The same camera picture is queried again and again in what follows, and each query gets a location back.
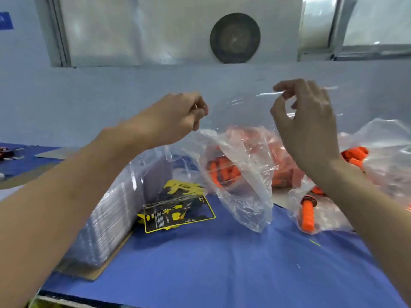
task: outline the white wall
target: white wall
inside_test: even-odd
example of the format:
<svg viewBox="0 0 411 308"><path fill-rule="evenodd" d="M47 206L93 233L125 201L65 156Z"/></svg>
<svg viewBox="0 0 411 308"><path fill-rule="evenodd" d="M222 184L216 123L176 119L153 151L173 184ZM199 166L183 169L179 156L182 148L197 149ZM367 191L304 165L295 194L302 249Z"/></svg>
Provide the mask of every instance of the white wall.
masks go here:
<svg viewBox="0 0 411 308"><path fill-rule="evenodd" d="M80 146L168 92L197 90L216 111L221 99L269 92L293 77L339 85L332 103L342 114L340 130L355 131L375 117L411 124L411 61L51 68L33 0L0 0L0 11L10 12L15 28L0 31L0 142ZM249 118L267 123L270 106L256 104Z"/></svg>

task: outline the yellow and black card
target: yellow and black card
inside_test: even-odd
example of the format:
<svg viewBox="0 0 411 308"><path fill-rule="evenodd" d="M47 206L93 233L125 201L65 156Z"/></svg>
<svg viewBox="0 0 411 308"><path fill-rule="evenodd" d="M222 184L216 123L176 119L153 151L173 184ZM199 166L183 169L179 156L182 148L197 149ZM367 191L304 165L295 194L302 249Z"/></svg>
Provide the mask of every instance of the yellow and black card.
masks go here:
<svg viewBox="0 0 411 308"><path fill-rule="evenodd" d="M146 233L215 218L203 193L204 188L198 184L168 181L157 202L144 206Z"/></svg>

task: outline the blue sign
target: blue sign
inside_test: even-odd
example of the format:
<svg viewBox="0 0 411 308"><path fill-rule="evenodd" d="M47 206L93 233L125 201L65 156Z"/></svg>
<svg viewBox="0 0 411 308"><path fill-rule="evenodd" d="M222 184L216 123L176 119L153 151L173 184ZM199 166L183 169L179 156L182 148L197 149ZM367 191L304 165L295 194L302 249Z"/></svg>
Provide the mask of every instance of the blue sign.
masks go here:
<svg viewBox="0 0 411 308"><path fill-rule="evenodd" d="M0 30L14 29L12 19L8 12L0 12Z"/></svg>

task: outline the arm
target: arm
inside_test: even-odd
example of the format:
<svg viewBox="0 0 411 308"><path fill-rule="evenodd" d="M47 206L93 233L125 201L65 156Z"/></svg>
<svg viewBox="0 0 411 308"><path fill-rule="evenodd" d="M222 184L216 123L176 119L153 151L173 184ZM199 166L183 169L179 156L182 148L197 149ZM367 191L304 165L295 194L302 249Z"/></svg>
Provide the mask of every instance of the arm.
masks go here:
<svg viewBox="0 0 411 308"><path fill-rule="evenodd" d="M167 95L0 202L2 306L36 293L129 161L197 130L207 113L196 93Z"/></svg>
<svg viewBox="0 0 411 308"><path fill-rule="evenodd" d="M283 81L271 108L284 146L297 165L333 200L411 305L411 214L374 186L338 151L337 127L327 92L313 81ZM297 97L295 118L285 101Z"/></svg>

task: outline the hand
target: hand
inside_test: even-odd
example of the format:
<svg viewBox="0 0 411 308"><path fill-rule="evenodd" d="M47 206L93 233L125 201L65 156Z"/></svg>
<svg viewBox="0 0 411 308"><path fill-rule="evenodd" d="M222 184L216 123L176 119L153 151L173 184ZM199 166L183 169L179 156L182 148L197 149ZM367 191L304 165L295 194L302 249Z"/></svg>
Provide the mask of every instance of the hand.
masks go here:
<svg viewBox="0 0 411 308"><path fill-rule="evenodd" d="M342 160L328 93L314 81L303 79L279 82L273 90L284 91L270 111L284 147L298 167L315 180L324 166ZM293 96L297 97L291 106L297 109L294 119L287 116L285 109L285 101Z"/></svg>
<svg viewBox="0 0 411 308"><path fill-rule="evenodd" d="M208 107L198 93L167 94L119 127L143 141L147 149L173 144L198 130Z"/></svg>

